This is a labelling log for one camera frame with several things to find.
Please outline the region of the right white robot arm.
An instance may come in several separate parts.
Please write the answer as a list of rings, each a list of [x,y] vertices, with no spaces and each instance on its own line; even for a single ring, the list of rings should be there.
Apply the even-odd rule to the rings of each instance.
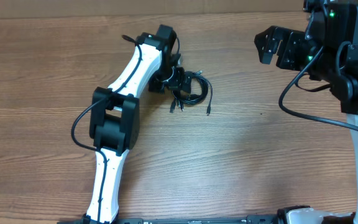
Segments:
[[[347,128],[354,146],[357,208],[351,213],[315,210],[306,205],[281,208],[268,223],[358,223],[358,1],[305,1],[308,13],[304,31],[272,26],[254,39],[263,64],[277,59],[277,67],[296,71],[290,86],[303,76],[324,81],[341,104],[346,120],[317,116],[310,120]]]

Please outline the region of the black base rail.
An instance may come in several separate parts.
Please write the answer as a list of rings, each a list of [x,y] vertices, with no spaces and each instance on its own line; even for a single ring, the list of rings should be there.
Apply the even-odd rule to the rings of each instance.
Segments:
[[[240,218],[171,218],[144,220],[142,218],[116,218],[112,224],[274,224],[276,215],[248,215]]]

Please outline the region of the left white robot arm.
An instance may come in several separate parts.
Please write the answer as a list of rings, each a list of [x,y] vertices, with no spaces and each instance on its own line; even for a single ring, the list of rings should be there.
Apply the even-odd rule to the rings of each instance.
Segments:
[[[160,25],[156,34],[142,33],[134,54],[107,88],[97,87],[90,115],[91,150],[96,153],[96,176],[91,203],[82,223],[114,223],[119,213],[118,193],[124,161],[134,147],[140,130],[140,96],[144,88],[155,93],[190,89],[181,55],[172,49],[179,44],[170,26]]]

